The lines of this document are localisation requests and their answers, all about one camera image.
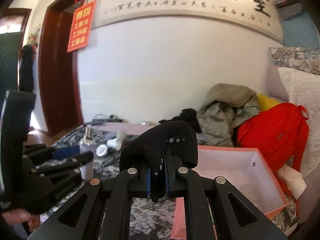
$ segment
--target blue wall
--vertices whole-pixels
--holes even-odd
[[[281,24],[287,47],[320,47],[316,26],[307,12],[282,21]]]

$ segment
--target window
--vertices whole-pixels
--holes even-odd
[[[20,32],[24,16],[10,15],[0,19],[0,34]]]

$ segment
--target metal bolt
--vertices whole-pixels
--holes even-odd
[[[179,171],[180,173],[185,174],[185,173],[188,172],[188,168],[186,168],[186,167],[180,167],[180,168],[178,169],[178,171]]]
[[[217,177],[216,181],[218,184],[225,184],[226,179],[224,177]]]
[[[100,183],[100,179],[93,178],[93,179],[90,180],[90,184],[92,186],[98,185],[99,183]]]
[[[129,174],[136,174],[137,173],[137,169],[136,168],[130,168],[130,169],[128,169],[128,173]]]

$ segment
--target white lace cloth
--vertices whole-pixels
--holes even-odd
[[[278,70],[289,102],[304,106],[309,114],[309,136],[300,170],[306,177],[320,163],[320,76],[293,68],[282,67]]]

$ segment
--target green curtain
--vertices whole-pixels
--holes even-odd
[[[21,33],[0,34],[0,111],[7,90],[18,89],[18,55]]]

